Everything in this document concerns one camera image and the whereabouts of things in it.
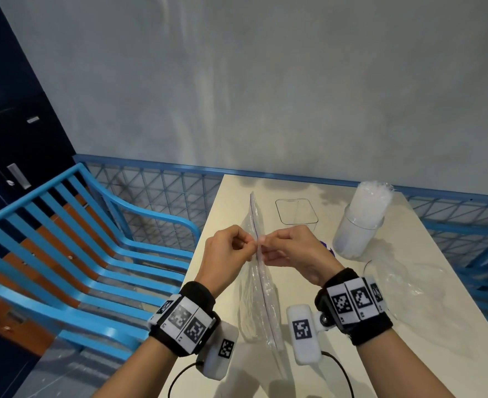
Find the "person's right hand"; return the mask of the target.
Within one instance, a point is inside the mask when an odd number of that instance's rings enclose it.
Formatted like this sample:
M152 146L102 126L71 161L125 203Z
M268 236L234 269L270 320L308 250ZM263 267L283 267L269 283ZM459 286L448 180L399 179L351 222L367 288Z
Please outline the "person's right hand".
M262 248L280 250L287 255L287 265L318 287L341 272L345 267L315 237L307 226L299 225L276 230L258 239Z

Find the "black right wristband with markers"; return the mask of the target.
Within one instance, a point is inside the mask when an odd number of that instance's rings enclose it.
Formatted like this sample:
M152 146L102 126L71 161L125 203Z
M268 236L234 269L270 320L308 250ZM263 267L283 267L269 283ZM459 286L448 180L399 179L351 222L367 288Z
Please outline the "black right wristband with markers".
M319 290L314 303L318 311L346 334L356 347L393 328L393 322L373 295L374 281L351 268L344 268Z

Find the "crumpled clear plastic wrap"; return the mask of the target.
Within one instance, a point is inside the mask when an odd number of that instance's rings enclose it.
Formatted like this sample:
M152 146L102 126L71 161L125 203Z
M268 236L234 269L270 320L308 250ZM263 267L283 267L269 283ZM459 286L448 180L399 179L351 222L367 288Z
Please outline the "crumpled clear plastic wrap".
M469 322L445 303L445 270L431 264L415 264L409 270L391 258L373 258L364 267L373 277L399 322L419 337L462 357L473 357L473 329Z

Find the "person's right forearm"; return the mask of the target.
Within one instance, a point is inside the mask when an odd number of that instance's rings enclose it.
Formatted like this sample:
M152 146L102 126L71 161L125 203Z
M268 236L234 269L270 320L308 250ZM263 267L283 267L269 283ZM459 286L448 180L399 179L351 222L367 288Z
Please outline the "person's right forearm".
M392 328L357 352L377 398L455 398Z

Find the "clear plastic zip bag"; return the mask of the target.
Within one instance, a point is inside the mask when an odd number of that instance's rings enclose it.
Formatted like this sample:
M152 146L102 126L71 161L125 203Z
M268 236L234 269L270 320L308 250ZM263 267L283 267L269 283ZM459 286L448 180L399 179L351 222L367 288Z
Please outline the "clear plastic zip bag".
M249 211L241 227L257 242L257 249L236 279L240 335L257 357L267 360L268 369L276 366L278 376L287 380L291 371L281 331L279 298L259 243L265 227L254 192L249 195Z

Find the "black wristband with markers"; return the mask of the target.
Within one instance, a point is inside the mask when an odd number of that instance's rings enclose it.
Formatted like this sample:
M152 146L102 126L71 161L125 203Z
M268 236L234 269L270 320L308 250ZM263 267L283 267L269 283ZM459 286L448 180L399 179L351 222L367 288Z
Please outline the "black wristband with markers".
M346 334L356 347L393 328L393 322L373 295L374 281L351 268L344 268L319 290L314 303L318 311Z
M205 286L187 282L150 317L148 335L178 357L196 355L221 323L214 304L215 299Z

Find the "sleeve of clear plastic cups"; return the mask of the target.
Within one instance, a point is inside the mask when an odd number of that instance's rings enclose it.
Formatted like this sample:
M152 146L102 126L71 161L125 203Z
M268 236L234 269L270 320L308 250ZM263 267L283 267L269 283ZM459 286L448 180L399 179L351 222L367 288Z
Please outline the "sleeve of clear plastic cups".
M360 258L384 222L394 188L383 181L363 181L346 206L333 238L333 250L347 260Z

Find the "blue slatted metal bench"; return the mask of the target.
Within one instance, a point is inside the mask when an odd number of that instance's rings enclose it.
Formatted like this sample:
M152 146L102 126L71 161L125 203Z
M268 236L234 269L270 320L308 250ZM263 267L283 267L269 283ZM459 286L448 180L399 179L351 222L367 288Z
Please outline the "blue slatted metal bench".
M126 360L181 288L200 234L71 167L0 209L0 343L42 356L58 337Z

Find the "person's left hand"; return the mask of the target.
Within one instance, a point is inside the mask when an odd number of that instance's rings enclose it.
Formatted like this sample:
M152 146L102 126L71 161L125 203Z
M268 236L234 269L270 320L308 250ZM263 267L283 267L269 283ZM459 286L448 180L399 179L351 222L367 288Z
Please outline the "person's left hand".
M219 230L206 241L201 266L195 281L207 288L214 298L217 298L236 279L245 264L232 262L232 243L234 242L257 243L238 225Z

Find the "person's left forearm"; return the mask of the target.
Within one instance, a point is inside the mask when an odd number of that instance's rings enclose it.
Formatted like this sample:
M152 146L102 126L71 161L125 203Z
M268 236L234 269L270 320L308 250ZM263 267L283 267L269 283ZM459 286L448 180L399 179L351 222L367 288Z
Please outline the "person's left forearm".
M157 398L177 358L148 337L91 398Z

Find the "dark blue door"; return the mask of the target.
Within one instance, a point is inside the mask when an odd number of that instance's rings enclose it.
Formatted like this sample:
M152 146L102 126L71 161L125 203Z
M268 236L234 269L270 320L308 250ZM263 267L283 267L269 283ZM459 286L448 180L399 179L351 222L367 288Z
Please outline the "dark blue door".
M0 210L71 168L74 153L0 7ZM8 171L12 163L29 189Z

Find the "black left wristband with markers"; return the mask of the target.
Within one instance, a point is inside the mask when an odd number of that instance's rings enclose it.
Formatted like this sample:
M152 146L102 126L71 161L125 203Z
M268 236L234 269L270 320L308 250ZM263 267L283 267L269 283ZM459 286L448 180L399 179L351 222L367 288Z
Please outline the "black left wristband with markers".
M214 304L215 299L205 286L187 282L150 317L148 335L178 357L196 355L221 323Z

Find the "clear square plastic container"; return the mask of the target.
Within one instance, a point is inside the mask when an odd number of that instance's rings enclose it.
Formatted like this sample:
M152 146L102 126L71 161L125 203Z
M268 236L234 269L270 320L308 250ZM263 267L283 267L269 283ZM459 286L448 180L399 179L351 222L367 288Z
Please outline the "clear square plastic container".
M311 202L306 198L279 199L275 205L279 219L286 227L305 225L313 231L319 222Z

